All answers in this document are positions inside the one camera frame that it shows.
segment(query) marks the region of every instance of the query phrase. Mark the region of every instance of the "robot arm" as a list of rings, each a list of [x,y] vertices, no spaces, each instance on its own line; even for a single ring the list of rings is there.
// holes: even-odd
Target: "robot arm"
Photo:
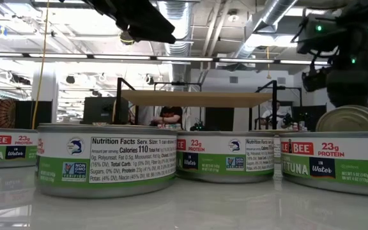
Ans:
[[[307,91],[327,88],[336,106],[368,104],[368,0],[353,1],[338,17],[310,14],[303,18],[297,52],[312,54],[309,73],[302,74]],[[330,67],[315,70],[322,52]]]

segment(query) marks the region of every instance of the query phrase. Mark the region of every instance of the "metal can lid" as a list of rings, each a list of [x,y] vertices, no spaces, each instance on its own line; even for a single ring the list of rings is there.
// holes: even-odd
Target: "metal can lid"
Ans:
[[[324,114],[316,125],[317,132],[368,132],[368,108],[345,105]]]

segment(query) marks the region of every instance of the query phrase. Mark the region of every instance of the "metal frame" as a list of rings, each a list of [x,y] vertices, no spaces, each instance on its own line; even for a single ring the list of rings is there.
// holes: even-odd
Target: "metal frame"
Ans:
[[[263,89],[267,88],[268,86],[272,85],[272,114],[276,114],[276,101],[277,101],[277,91],[278,91],[278,81],[277,80],[271,80],[270,82],[266,83],[264,86],[258,88],[257,91],[255,91],[255,93],[259,93],[260,91],[262,91]],[[272,116],[272,124],[276,124],[276,116]],[[252,130],[252,108],[249,108],[249,125],[248,125],[248,130],[251,131]]]
[[[156,91],[156,86],[157,84],[170,84],[170,85],[174,85],[176,84],[177,82],[154,82],[154,91]],[[201,83],[186,83],[186,82],[180,82],[181,85],[184,85],[184,86],[198,86],[199,87],[199,91],[202,92],[203,91],[203,84]],[[201,108],[199,108],[199,120],[201,121]],[[156,107],[153,106],[153,116],[156,116]]]
[[[120,120],[120,112],[121,112],[121,87],[122,83],[125,83],[126,86],[128,86],[130,89],[135,90],[133,86],[131,86],[127,81],[122,78],[118,77],[118,87],[117,87],[117,93],[116,93],[116,112],[114,115],[114,124],[115,125],[122,125]],[[139,123],[139,106],[135,105],[135,117],[134,117],[134,124],[138,125]]]
[[[285,87],[285,86],[278,86],[276,80],[272,80],[270,82],[268,82],[267,84],[265,84],[262,87],[258,87],[258,90],[255,91],[255,93],[259,93],[260,91],[262,91],[263,89],[272,89],[272,114],[276,114],[276,100],[277,100],[277,91],[278,90],[285,90],[285,89],[290,89],[291,91],[293,89],[297,89],[299,91],[299,106],[302,106],[302,89],[299,87]],[[257,120],[259,121],[261,119],[261,105],[258,105],[258,118]],[[276,116],[272,116],[272,124],[276,123]],[[252,108],[249,109],[249,130],[252,130]]]

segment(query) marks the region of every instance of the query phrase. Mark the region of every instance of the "green label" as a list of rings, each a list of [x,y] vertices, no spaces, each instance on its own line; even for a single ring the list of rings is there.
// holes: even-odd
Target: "green label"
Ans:
[[[49,186],[73,188],[114,188],[150,185],[174,179],[175,175],[141,181],[121,181],[113,183],[90,183],[90,159],[39,157],[38,181]]]
[[[314,180],[368,185],[368,160],[301,157],[282,154],[282,172]]]
[[[0,162],[35,160],[36,151],[36,146],[0,146]]]
[[[273,173],[273,166],[271,169],[262,169],[260,165],[255,165],[254,171],[247,171],[246,163],[245,155],[177,152],[177,170],[179,171],[228,176]]]

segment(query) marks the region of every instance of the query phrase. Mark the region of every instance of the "nutrition facts label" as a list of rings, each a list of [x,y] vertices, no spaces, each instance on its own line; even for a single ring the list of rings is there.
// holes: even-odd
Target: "nutrition facts label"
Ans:
[[[89,183],[141,181],[176,171],[176,139],[92,137]]]
[[[273,169],[273,140],[246,139],[247,172]]]

